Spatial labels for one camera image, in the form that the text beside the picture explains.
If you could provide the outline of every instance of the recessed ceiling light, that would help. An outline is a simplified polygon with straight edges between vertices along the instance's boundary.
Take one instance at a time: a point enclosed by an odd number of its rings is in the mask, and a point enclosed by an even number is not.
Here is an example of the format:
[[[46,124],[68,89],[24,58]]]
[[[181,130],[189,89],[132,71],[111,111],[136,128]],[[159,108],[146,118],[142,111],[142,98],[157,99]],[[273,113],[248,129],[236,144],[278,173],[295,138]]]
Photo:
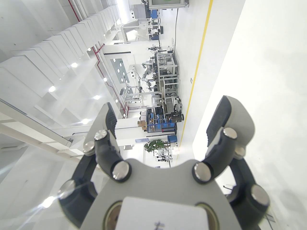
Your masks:
[[[55,87],[55,86],[51,86],[51,87],[48,89],[49,92],[53,92],[53,91],[55,91],[55,90],[56,90],[56,87]]]
[[[82,124],[86,125],[89,122],[89,120],[87,118],[82,120]]]

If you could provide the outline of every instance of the potted plant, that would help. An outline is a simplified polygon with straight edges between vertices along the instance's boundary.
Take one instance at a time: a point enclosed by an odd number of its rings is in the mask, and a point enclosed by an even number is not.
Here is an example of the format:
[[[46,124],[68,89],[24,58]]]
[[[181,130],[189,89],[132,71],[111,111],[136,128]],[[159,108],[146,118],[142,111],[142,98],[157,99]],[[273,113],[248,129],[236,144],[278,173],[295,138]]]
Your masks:
[[[155,139],[153,141],[150,141],[149,143],[146,143],[144,149],[147,152],[152,152],[153,150],[158,150],[163,147],[165,147],[164,142],[161,139]]]

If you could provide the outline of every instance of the ceiling light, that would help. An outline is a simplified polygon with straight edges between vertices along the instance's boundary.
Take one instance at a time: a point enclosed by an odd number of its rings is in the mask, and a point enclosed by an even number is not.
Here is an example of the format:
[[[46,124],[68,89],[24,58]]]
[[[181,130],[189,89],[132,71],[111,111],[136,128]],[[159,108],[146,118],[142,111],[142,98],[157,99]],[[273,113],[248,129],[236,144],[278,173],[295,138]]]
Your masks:
[[[87,118],[82,120],[82,124],[86,125],[89,122],[89,120]]]
[[[48,198],[46,198],[43,202],[42,202],[42,207],[44,208],[48,208],[52,205],[52,202],[55,200],[54,196],[49,196]]]
[[[51,86],[51,87],[48,89],[49,92],[53,92],[53,91],[55,91],[55,90],[56,90],[56,87],[55,87],[55,86]]]

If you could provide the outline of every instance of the industrial robot arm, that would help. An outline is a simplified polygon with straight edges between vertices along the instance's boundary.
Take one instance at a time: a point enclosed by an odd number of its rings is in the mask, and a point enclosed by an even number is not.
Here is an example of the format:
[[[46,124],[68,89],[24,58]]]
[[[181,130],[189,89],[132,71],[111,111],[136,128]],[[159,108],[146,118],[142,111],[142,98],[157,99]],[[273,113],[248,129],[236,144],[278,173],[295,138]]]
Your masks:
[[[128,221],[121,228],[127,201],[152,205],[155,200],[178,208],[184,205],[205,209],[208,223],[205,220],[206,225],[201,229],[257,228],[270,200],[243,159],[254,134],[254,124],[239,101],[222,98],[207,129],[208,153],[203,161],[189,160],[168,169],[152,168],[135,159],[123,160],[116,150],[114,119],[111,105],[105,104],[86,138],[85,155],[72,178],[59,191],[62,210],[76,227],[114,230],[118,225],[116,230],[143,229],[137,225],[141,219],[134,221],[133,228],[127,227]],[[98,195],[90,182],[97,163],[110,177]],[[225,196],[214,179],[227,166],[233,172],[236,186]],[[149,215],[153,223],[157,222],[156,213],[151,211]]]
[[[142,76],[142,81],[146,82],[147,86],[149,87],[149,90],[151,91],[151,83],[146,78],[146,76],[152,73],[152,65],[148,65],[146,63],[142,63],[142,67],[145,68],[144,74]]]

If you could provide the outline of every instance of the white floor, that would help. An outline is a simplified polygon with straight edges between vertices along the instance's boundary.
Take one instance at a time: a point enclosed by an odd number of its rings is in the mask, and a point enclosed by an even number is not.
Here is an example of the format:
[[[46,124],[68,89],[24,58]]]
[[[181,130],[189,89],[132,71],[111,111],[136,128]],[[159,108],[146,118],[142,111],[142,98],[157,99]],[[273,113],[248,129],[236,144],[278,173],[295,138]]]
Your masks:
[[[280,229],[307,229],[304,174],[307,0],[246,0],[240,15],[244,1],[213,2],[179,157],[174,165],[194,156],[203,159],[207,144],[205,130],[216,105],[224,94],[236,97],[256,126],[246,160],[258,183],[271,197]],[[179,9],[176,56],[180,62],[184,113],[207,9],[208,0],[190,0],[189,8]],[[162,11],[161,21],[166,25],[161,36],[163,47],[172,45],[176,12]],[[182,130],[183,123],[179,125],[179,139]],[[218,181],[234,184],[228,173]]]

